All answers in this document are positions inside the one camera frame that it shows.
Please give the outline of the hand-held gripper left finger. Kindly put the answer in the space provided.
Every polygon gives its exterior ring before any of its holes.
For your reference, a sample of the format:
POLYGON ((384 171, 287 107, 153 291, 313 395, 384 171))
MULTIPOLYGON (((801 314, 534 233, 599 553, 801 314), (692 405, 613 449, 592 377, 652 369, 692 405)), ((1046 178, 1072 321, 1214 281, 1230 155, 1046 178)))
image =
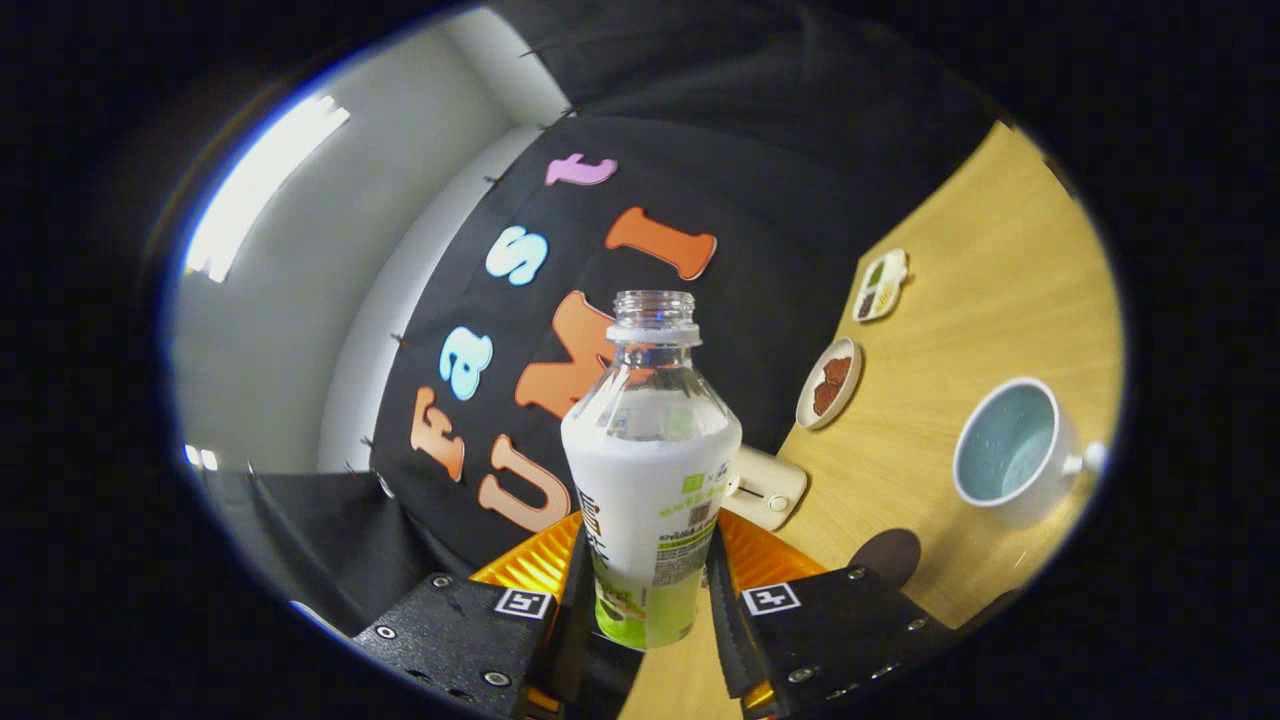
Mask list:
POLYGON ((449 708, 564 719, 581 696, 591 569, 572 512, 471 577, 429 575, 352 642, 449 708))

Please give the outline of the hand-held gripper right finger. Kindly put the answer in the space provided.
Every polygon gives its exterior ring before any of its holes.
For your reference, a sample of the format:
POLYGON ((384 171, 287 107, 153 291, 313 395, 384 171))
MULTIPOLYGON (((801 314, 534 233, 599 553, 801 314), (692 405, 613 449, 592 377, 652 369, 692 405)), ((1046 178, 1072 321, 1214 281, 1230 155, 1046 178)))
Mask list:
POLYGON ((836 717, 956 639, 874 568, 828 570, 730 510, 707 575, 721 671, 745 719, 836 717))

